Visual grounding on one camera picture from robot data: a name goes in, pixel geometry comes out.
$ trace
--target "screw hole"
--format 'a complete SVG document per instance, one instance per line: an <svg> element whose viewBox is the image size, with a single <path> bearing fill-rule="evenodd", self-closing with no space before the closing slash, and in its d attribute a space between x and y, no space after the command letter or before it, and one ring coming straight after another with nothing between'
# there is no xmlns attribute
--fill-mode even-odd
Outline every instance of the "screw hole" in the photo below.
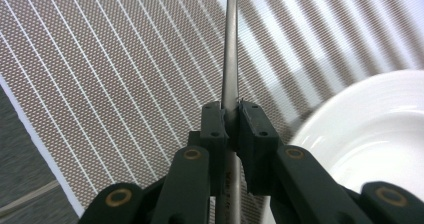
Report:
<svg viewBox="0 0 424 224"><path fill-rule="evenodd" d="M106 197L106 204L110 207L121 206L131 200L132 192L126 188L114 190Z"/></svg>
<svg viewBox="0 0 424 224"><path fill-rule="evenodd" d="M189 149L184 152L184 157L188 160L196 160L199 159L201 156L202 154L196 149Z"/></svg>
<svg viewBox="0 0 424 224"><path fill-rule="evenodd" d="M305 156L301 150L296 148L287 149L286 154L293 159L302 159Z"/></svg>

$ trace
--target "white stripe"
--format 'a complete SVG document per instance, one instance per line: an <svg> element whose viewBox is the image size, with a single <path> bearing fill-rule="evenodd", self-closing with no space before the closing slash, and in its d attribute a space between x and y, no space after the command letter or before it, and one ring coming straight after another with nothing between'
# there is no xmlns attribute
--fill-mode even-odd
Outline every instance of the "white stripe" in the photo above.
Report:
<svg viewBox="0 0 424 224"><path fill-rule="evenodd" d="M414 29L416 29L420 34L417 39L421 40L421 45L423 45L424 0L401 0L401 3L404 6L403 10L405 11L405 15L412 20Z"/></svg>
<svg viewBox="0 0 424 224"><path fill-rule="evenodd" d="M105 10L103 9L102 5L100 4L99 0L95 0L95 1L96 1L97 5L99 6L100 10L102 11L102 13L103 13L104 17L106 18L106 21L108 22L108 24L109 24L110 28L112 29L112 31L113 31L113 33L114 33L114 35L115 35L116 39L118 40L119 44L120 44L120 45L121 45L121 47L122 47L122 49L124 50L125 54L128 56L129 61L131 62L131 64L132 64L132 65L135 65L134 60L132 59L132 57L131 57L130 53L128 52L127 48L125 47L124 43L122 42L121 37L119 37L118 33L116 32L115 28L113 27L113 24L110 22L110 20L109 20L109 18L108 18L108 16L107 16L107 14L106 14ZM87 24L90 26L90 29L92 30L93 35L95 36L96 40L97 40L97 41L98 41L98 43L100 44L100 40L98 39L97 34L96 34L96 33L94 32L94 30L91 28L91 25L90 25L90 23L88 22L88 20L86 20L86 21L87 21ZM148 129L148 130L149 130L149 132L150 132L150 135L151 135L151 136L152 136L152 138L155 140L155 142L156 142L157 146L159 147L159 150L162 152L162 155L165 157L165 160L168 162L168 165L171 165L171 161L169 160L168 156L166 155L165 150L163 150L163 148L162 148L162 146L160 145L160 142L159 142L159 140L157 139L157 137L156 137L155 133L154 133L154 132L153 132L153 130L151 129L150 125L148 125L146 118L144 117L143 113L140 111L140 109L139 109L139 107L138 107L137 103L135 102L135 100L134 100L134 98L132 97L132 95L131 95L130 91L128 90L127 86L125 85L125 82L123 81L123 79L122 79L122 78L121 78L121 76L119 75L118 70L116 70L116 68L115 68L115 66L114 66L114 64L113 64L113 62L112 62L112 60L109 58L109 54L107 54L106 50L103 48L103 45L101 45L101 48L102 48L102 50L104 51L104 53L105 53L106 57L108 58L108 61L110 62L111 66L112 66L112 67L113 67L113 69L115 70L115 72L116 72L116 74L117 74L117 76L118 76L118 78L119 78L119 81L121 81L122 86L124 87L125 91L127 92L127 94L128 94L128 96L129 96L129 98L131 99L131 102L134 104L135 108L137 109L138 114L140 115L140 117L141 117L141 119L143 120L143 122L146 124L147 129Z"/></svg>
<svg viewBox="0 0 424 224"><path fill-rule="evenodd" d="M303 36L303 39L306 40L308 50L312 53L315 63L319 64L317 67L322 70L321 72L326 77L326 81L328 81L329 86L332 89L331 91L333 93L338 93L343 90L345 85L340 80L340 76L337 74L335 68L329 64L331 61L329 60L328 54L322 48L320 41L296 0L281 0L281 3L286 6L287 10L289 10L291 18Z"/></svg>
<svg viewBox="0 0 424 224"><path fill-rule="evenodd" d="M137 0L137 1L139 3L140 7L143 9L144 14L146 15L147 19L149 20L149 23L152 26L153 30L155 31L156 35L158 36L160 42L162 43L163 47L165 48L166 52L168 53L169 58L171 58L171 61L174 64L174 67L178 71L178 74L182 78L184 84L187 86L187 89L189 90L189 92L190 92L191 96L193 97L194 101L196 102L196 105L200 108L202 106L202 104L199 102L199 100L197 99L196 94L191 89L190 84L188 83L187 79L185 78L184 73L181 71L181 68L178 66L178 63L175 60L174 55L172 54L172 52L169 50L168 45L165 43L165 40L162 38L162 35L160 34L159 30L157 29L155 23L153 22L153 19L151 18L149 12L145 8L145 6L144 6L144 4L143 4L143 2L141 0Z"/></svg>
<svg viewBox="0 0 424 224"><path fill-rule="evenodd" d="M65 18L63 17L63 15L62 15L61 11L60 11L60 10L59 10L59 8L57 7L56 2L55 2L54 0L51 0L51 2L52 2L52 4L54 5L55 9L57 10L57 12L58 12L59 16L61 17L61 19L63 20L63 23L65 24L66 28L68 29L69 33L71 34L72 39L75 41L75 44L78 46L78 49L80 50L81 54L83 55L84 59L86 60L87 64L89 65L89 67L90 67L91 71L93 72L94 76L96 77L97 81L99 82L100 86L102 87L103 91L105 92L106 97L108 98L109 102L111 102L111 103L112 103L112 106L113 106L114 108L116 108L116 107L115 107L115 105L114 105L114 103L113 103L113 101L112 101L112 99L110 98L109 94L107 93L107 90L106 90L105 86L103 85L103 83L101 82L101 80L100 80L99 76L97 75L96 71L94 70L93 66L91 65L90 60L89 60L89 59L88 59L88 57L85 55L84 50L82 49L82 47L81 47L81 45L79 44L79 42L78 42L77 38L75 37L74 33L72 32L71 28L69 27L69 25L68 25L67 21L66 21L66 20L65 20ZM146 156L144 155L144 152L141 150L140 146L139 146L137 143L135 143L135 146L136 146L137 150L140 152L140 154L141 154L141 156L143 157L144 161L146 162L146 164L147 164L148 168L150 169L150 172L153 174L153 176L156 178L156 180L158 180L158 177L156 176L156 173L153 171L152 166L151 166L151 165L150 165L150 163L147 161L147 158L146 158Z"/></svg>
<svg viewBox="0 0 424 224"><path fill-rule="evenodd" d="M81 132L83 133L85 139L87 140L87 142L89 143L91 149L93 150L94 154L96 155L96 157L99 159L100 164L102 165L103 169L106 171L106 174L109 176L110 180L112 180L112 182L115 182L115 180L113 179L112 175L110 174L109 170L107 169L105 163L103 162L103 160L100 157L100 154L97 152L96 148L94 147L93 143L91 142L91 140L88 138L87 133L84 131L84 128L82 127L81 123L79 122L78 118L76 117L74 111L72 110L71 106L69 105L68 101L66 100L65 96L63 95L62 91L60 90L59 86L57 85L56 81L54 80L52 74L50 73L49 69L47 68L46 64L44 63L44 60L41 58L40 54L38 53L37 49L35 48L34 44L31 41L31 38L28 36L28 34L26 33L24 27L22 26L21 22L19 21L18 17L15 15L15 13L12 10L12 7L9 5L9 2L7 0L4 0L6 6L8 7L10 13L12 14L13 18L15 19L16 23L18 24L19 28L21 29L22 33L24 34L25 38L27 39L29 45L31 46L31 48L33 49L35 55L38 57L39 61L41 62L41 64L43 65L44 69L47 72L47 75L50 77L54 87L56 88L57 92L59 93L59 95L62 97L63 101L65 102L66 107L69 109L69 112L71 113L72 117L75 119L75 122L77 123L78 127L80 128Z"/></svg>
<svg viewBox="0 0 424 224"><path fill-rule="evenodd" d="M260 13L261 21L270 34L274 45L277 47L280 56L284 58L290 73L296 80L296 86L303 92L303 96L308 101L308 106L316 106L323 100L318 96L316 87L311 83L308 75L305 73L299 58L294 53L290 41L281 30L275 14L271 11L266 0L251 0L257 13Z"/></svg>
<svg viewBox="0 0 424 224"><path fill-rule="evenodd" d="M330 8L325 0L314 0L316 5L323 13L331 13ZM349 10L349 15L355 20L355 29L359 30L360 38L364 40L366 48L372 53L371 58L376 63L379 72L390 72L393 71L392 67L389 65L389 61L381 53L381 48L372 38L372 34L368 30L366 22L363 20L362 16L358 13L358 10L354 6L346 5L346 0L343 0L345 7Z"/></svg>
<svg viewBox="0 0 424 224"><path fill-rule="evenodd" d="M357 4L353 0L343 0L345 7L349 10L349 14L356 20L356 25L359 28L360 32L363 33L363 37L365 38L368 45L372 46L373 56L379 60L379 67L385 71L393 71L393 67L391 67L391 60L388 59L387 55L382 52L381 46L376 41L375 35L372 34L370 27L368 26L368 22L364 18L363 14L358 10Z"/></svg>
<svg viewBox="0 0 424 224"><path fill-rule="evenodd" d="M133 29L133 31L135 32L138 40L140 41L141 45L143 46L143 49L146 51L147 56L149 57L149 59L152 62L153 66L155 67L156 71L159 73L160 78L162 79L163 83L165 84L165 87L167 88L167 90L168 90L169 94L171 95L172 99L175 101L175 104L177 105L178 109L180 110L182 116L186 120L186 122L189 125L190 129L193 130L194 129L193 125L191 125L190 120L188 119L188 117L185 114L184 110L182 109L180 103L178 102L177 98L175 97L174 92L171 90L171 87L169 86L169 84L166 81L164 75L162 74L161 70L159 69L158 65L156 64L156 60L153 58L152 54L150 53L150 50L146 46L146 43L143 41L143 38L141 37L141 35L138 32L137 28L135 27L134 23L132 22L130 16L128 15L128 13L125 10L124 6L122 5L121 1L120 0L116 0L116 1L118 2L119 6L121 7L122 12L124 13L125 17L127 18L128 22L131 25L131 28ZM163 113L162 108L159 106L159 103L156 101L156 98L154 97L152 91L150 90L149 86L147 85L146 81L144 80L143 76L141 75L140 70L138 69L138 67L136 65L134 66L134 69L136 70L137 75L139 76L141 82L143 83L144 88L146 88L147 92L149 93L150 97L152 98L155 106L158 108L159 112L161 113L161 116L163 117L163 120L167 124L169 130L171 131L171 133L173 134L173 136L177 140L177 143L180 145L180 147L182 147L182 144L181 144L180 140L178 139L178 136L176 135L176 133L174 131L174 128L172 128L171 124L168 121L168 118L166 118L165 114Z"/></svg>
<svg viewBox="0 0 424 224"><path fill-rule="evenodd" d="M199 29L197 28L196 24L194 23L193 18L191 17L190 13L188 12L188 10L187 10L186 6L184 5L183 1L182 1L182 0L177 0L177 1L178 1L178 4L181 6L181 9L184 11L184 14L185 14L185 15L186 15L186 17L187 17L187 20L190 22L190 25L193 27L194 32L196 33L196 36L200 39L200 42L202 43L202 46L205 48L206 53L208 54L209 58L212 60L212 63L213 63L213 64L214 64L214 66L215 66L215 70L216 70L218 73L220 73L220 74L221 74L221 69L220 69L220 67L219 67L218 62L217 62L217 61L216 61L216 59L215 59L215 56L212 54L212 51L209 49L208 44L206 43L205 39L203 38L203 36L202 36L202 34L200 33ZM174 21L172 20L171 16L169 15L168 11L166 10L165 6L162 6L162 8L163 8L163 10L165 11L166 16L168 17L169 21L172 23L172 26L174 27L174 30L177 32L178 36L180 37L181 42L183 43L184 47L187 49L187 51L190 51L190 50L189 50L189 47L188 47L188 45L187 45L187 43L185 42L184 38L182 37L182 35L181 35L181 33L180 33L179 29L178 29L178 28L177 28L177 26L175 25ZM216 96L216 94L215 94L215 93L213 94L213 98L214 98L215 100L217 99L217 96Z"/></svg>
<svg viewBox="0 0 424 224"><path fill-rule="evenodd" d="M225 10L226 0L219 0L221 8ZM298 118L297 111L289 101L286 91L281 88L278 83L278 77L272 71L272 68L265 57L265 54L258 45L250 27L244 20L243 15L239 13L239 38L241 43L245 46L249 57L255 63L255 68L260 74L266 88L272 93L276 106L279 108L280 114L285 117L288 123L295 121Z"/></svg>
<svg viewBox="0 0 424 224"><path fill-rule="evenodd" d="M72 191L71 186L66 181L65 176L63 175L63 173L59 169L59 166L57 165L56 161L53 159L53 156L50 154L47 147L44 145L43 141L38 136L38 133L35 131L35 128L32 126L32 124L29 121L28 117L26 116L23 108L19 104L16 97L13 95L12 90L9 88L6 80L3 78L3 76L1 74L0 74L0 85L3 88L4 92L6 93L7 97L9 98L10 102L12 103L13 108L15 109L16 113L18 114L19 120L24 125L26 131L28 132L29 136L31 137L32 142L37 147L41 156L46 161L47 165L49 166L53 175L56 177L57 181L60 183L63 191L65 192L66 197L68 198L69 202L71 203L72 207L74 208L76 214L79 217L81 217L83 212L84 212L84 207L78 201L78 198L75 195L75 192ZM90 179L88 178L86 173L84 173L84 169L82 168L82 166L80 165L80 163L78 161L77 161L77 164L79 164L81 170L83 171L83 174L86 176L88 182L90 183L90 181L89 181ZM94 188L94 186L93 185L90 185L90 186L93 188L94 193L97 194L97 190Z"/></svg>
<svg viewBox="0 0 424 224"><path fill-rule="evenodd" d="M395 46L395 49L401 54L404 65L411 69L420 68L420 65L416 63L414 58L411 56L409 49L410 46L407 45L407 40L405 40L402 33L399 33L399 29L393 24L393 20L390 18L383 0L371 0L371 3L373 10L375 10L378 15L378 20L380 20L384 29L387 31L390 41L393 43L393 46Z"/></svg>
<svg viewBox="0 0 424 224"><path fill-rule="evenodd" d="M203 81L205 82L206 86L208 87L209 92L212 94L213 99L216 100L218 98L217 95L216 95L216 93L212 89L212 86L209 84L209 81L206 79L205 74L203 73L203 70L200 68L199 63L197 62L196 58L194 57L193 53L191 52L190 48L188 47L188 45L187 45L185 39L183 38L180 30L175 25L175 22L172 20L172 17L169 14L168 10L166 9L165 5L163 4L162 0L158 0L158 1L159 1L160 5L161 5L163 11L165 12L166 17L168 18L169 22L171 23L172 27L174 28L174 31L177 33L177 36L180 38L180 41L183 43L184 49L187 51L187 53L188 53L191 61L195 64L196 69L199 72L200 76L202 77ZM206 44L203 36L200 34L199 29L197 29L196 25L193 23L193 19L191 18L190 14L188 13L188 11L185 8L185 6L182 3L182 1L181 0L177 0L177 1L180 4L181 8L183 9L184 14L186 14L187 20L190 22L190 24L194 28L194 31L195 31L197 37L199 37L200 42L205 47L206 52L208 53L209 58L211 58L212 62L215 64L215 67L217 68L217 71L219 72L218 63L216 62L215 57L212 55L212 52L209 49L209 46Z"/></svg>
<svg viewBox="0 0 424 224"><path fill-rule="evenodd" d="M221 42L221 44L224 44L225 40L224 38L221 36L221 34L219 33L218 27L216 26L215 22L213 21L211 15L209 15L209 12L207 11L205 4L203 4L202 0L196 0L197 3L199 3L200 9L202 9L203 14L205 14L206 19L208 19L208 22L211 24L212 29L215 33L215 35L218 37L219 41Z"/></svg>
<svg viewBox="0 0 424 224"><path fill-rule="evenodd" d="M203 14L205 14L206 18L208 19L208 22L211 24L215 35L218 37L219 41L221 42L221 44L224 44L224 38L222 37L222 35L219 33L218 28L216 27L216 24L214 22L214 20L212 19L212 17L209 15L209 12L207 11L205 5L203 4L202 0L196 0L197 3L199 4L200 8L203 11ZM222 76L222 68L219 67L219 71L220 71L220 75ZM252 87L249 84L249 81L246 79L244 72L241 68L239 68L239 80L241 82L244 83L244 85L246 86L246 89L249 93L249 95L254 99L253 101L256 102L258 101L256 94L253 92Z"/></svg>
<svg viewBox="0 0 424 224"><path fill-rule="evenodd" d="M68 70L70 71L73 79L75 80L76 84L78 85L79 90L81 91L81 93L84 95L84 98L87 100L87 103L89 104L91 110L93 111L94 115L96 116L96 118L99 120L100 125L103 127L103 129L105 130L107 136L109 137L109 140L111 141L113 147L115 148L116 152L118 153L119 157L121 158L122 162L124 163L125 167L127 168L128 172L130 173L131 177L133 178L133 180L135 181L135 183L139 184L137 179L135 178L133 172L131 171L130 167L128 166L127 162L125 161L122 153L119 151L115 141L113 140L113 138L110 136L109 131L106 129L106 126L103 124L103 121L100 119L99 115L97 114L97 111L94 109L93 105L91 104L91 101L88 99L85 91L83 90L80 82L78 81L77 77L75 76L74 72L72 71L71 67L69 66L68 61L66 60L65 56L63 55L62 51L59 49L59 46L57 45L56 41L54 40L53 36L51 35L50 31L48 30L46 24L44 23L43 19L41 18L40 14L38 13L37 9L35 8L35 6L33 5L31 0L28 0L29 4L31 5L32 9L34 10L35 14L37 15L38 19L41 22L41 25L43 26L44 30L47 32L47 35L49 36L50 40L52 41L53 45L55 46L57 52L59 53L60 57L62 58L63 62L65 63L66 67L68 68ZM84 129L82 128L81 125L79 125L81 128L81 131L85 134L87 140L91 143L88 135L86 135Z"/></svg>
<svg viewBox="0 0 424 224"><path fill-rule="evenodd" d="M297 18L302 18L302 22L304 24L301 26L299 25L299 29L303 30L307 24L306 19L304 19L303 11L299 8L299 5L297 4L296 0L284 0L284 3L287 4L291 15L297 20ZM346 66L348 69L350 69L354 79L356 80L363 80L367 77L367 74L360 68L360 64L356 62L357 58L352 58L353 53L351 52L352 47L350 43L346 40L344 33L341 30L340 25L338 25L337 21L335 21L332 13L327 10L320 10L320 16L324 19L325 24L327 25L327 28L330 30L331 35L334 37L334 40L337 43L337 46L339 47L341 54L343 55L345 61L347 62Z"/></svg>
<svg viewBox="0 0 424 224"><path fill-rule="evenodd" d="M82 173L84 174L85 178L87 179L87 182L90 184L90 187L93 189L94 193L96 193L96 194L97 194L97 193L98 193L97 189L94 187L93 183L91 182L90 178L88 177L87 172L85 172L84 168L82 167L82 164L81 164L81 162L79 161L79 159L78 159L77 155L76 155L76 154L75 154L75 152L72 150L71 145L69 144L69 142L68 142L68 140L66 139L65 135L64 135L64 134L62 133L62 131L60 130L60 128L59 128L59 126L58 126L58 124L56 123L55 119L53 118L53 115L50 113L49 109L47 108L47 105L44 103L43 99L41 98L40 93L38 93L37 89L35 88L35 85L32 83L32 81L31 81L31 79L29 78L29 76L28 76L27 72L25 71L25 69L24 69L24 67L22 66L21 62L19 61L18 57L15 55L15 52L12 50L12 47L11 47L11 46L9 45L9 43L7 42L6 37L3 35L3 32L2 32L1 30L0 30L0 36L1 36L1 38L3 39L3 42L6 44L7 48L9 49L10 53L12 54L13 58L15 59L16 63L19 65L19 68L22 70L22 73L24 74L25 78L28 80L28 83L31 85L32 89L34 90L34 93L35 93L35 95L37 96L38 100L40 100L41 105L43 106L44 110L46 111L46 113L47 113L47 115L49 116L50 120L52 121L53 125L55 126L55 128L56 128L57 132L58 132L58 133L59 133L59 135L62 137L63 141L65 142L66 146L68 147L69 151L71 152L72 156L74 157L75 161L77 162L78 166L80 167L80 169L81 169ZM22 108L20 108L20 110L22 110L22 111L20 112L20 113L22 114L21 119L28 120L28 118L26 118L26 116L25 116L25 117L23 117L23 116L25 115L25 113L23 112L23 109L22 109ZM27 125L26 125L26 126L27 126L27 128L28 128L28 126L29 126L29 125L31 125L31 124L29 123L29 121L27 121L27 122L25 122L25 123L27 123ZM38 141L36 141L36 143L38 144L38 145L37 145L37 147L38 147L39 149L46 150L45 152L43 151L43 152L42 152L42 154L43 154L43 155L47 155L47 156L48 156L50 153L48 152L48 150L47 150L47 148L46 148L45 146L44 146L45 148L42 148L42 146L43 146L42 141L41 141L41 139L39 138L38 134L35 132L35 129L34 129L34 128L32 128L32 127L31 127L31 128L28 128L28 129L29 129L29 130L32 130L32 131L31 131L31 132L32 132L31 137L35 137L35 140L38 140ZM55 162L54 162L54 163L53 163L53 162L49 162L48 164L49 164L49 166L50 166L50 165L55 166Z"/></svg>

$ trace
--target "table surface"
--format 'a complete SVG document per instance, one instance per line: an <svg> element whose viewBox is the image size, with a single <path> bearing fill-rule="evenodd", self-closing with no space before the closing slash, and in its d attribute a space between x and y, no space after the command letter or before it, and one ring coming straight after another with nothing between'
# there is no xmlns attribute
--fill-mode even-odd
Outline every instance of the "table surface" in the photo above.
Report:
<svg viewBox="0 0 424 224"><path fill-rule="evenodd" d="M347 86L424 67L423 1L239 0L240 97L287 143ZM78 215L164 176L220 100L225 3L1 0L0 83ZM243 223L262 203L243 195Z"/></svg>

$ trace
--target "black plastic bracket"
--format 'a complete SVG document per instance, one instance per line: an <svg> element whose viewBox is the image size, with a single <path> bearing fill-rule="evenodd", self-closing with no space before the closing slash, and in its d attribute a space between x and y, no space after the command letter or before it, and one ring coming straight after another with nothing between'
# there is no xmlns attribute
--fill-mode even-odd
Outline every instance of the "black plastic bracket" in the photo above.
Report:
<svg viewBox="0 0 424 224"><path fill-rule="evenodd" d="M191 132L189 145L194 144L197 132ZM198 145L205 148L210 156L211 195L224 192L225 149L227 133L223 121L220 102L210 102L202 107L202 121Z"/></svg>
<svg viewBox="0 0 424 224"><path fill-rule="evenodd" d="M209 221L209 153L198 146L180 149L162 187L152 224Z"/></svg>
<svg viewBox="0 0 424 224"><path fill-rule="evenodd" d="M279 147L274 170L301 223L372 223L307 150Z"/></svg>
<svg viewBox="0 0 424 224"><path fill-rule="evenodd" d="M254 195L270 195L274 182L272 160L280 137L262 108L247 101L239 105L239 150L247 190Z"/></svg>

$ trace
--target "metal rod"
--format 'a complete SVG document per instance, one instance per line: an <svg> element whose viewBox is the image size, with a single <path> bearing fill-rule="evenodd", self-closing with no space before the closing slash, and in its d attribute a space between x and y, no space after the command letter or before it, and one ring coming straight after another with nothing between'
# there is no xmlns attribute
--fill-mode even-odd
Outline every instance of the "metal rod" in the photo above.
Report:
<svg viewBox="0 0 424 224"><path fill-rule="evenodd" d="M238 58L237 58L237 0L227 0L225 26L224 74L221 109L225 110L225 129L229 136L226 152L225 191L216 201L216 223L240 224L240 160L235 151L238 139Z"/></svg>

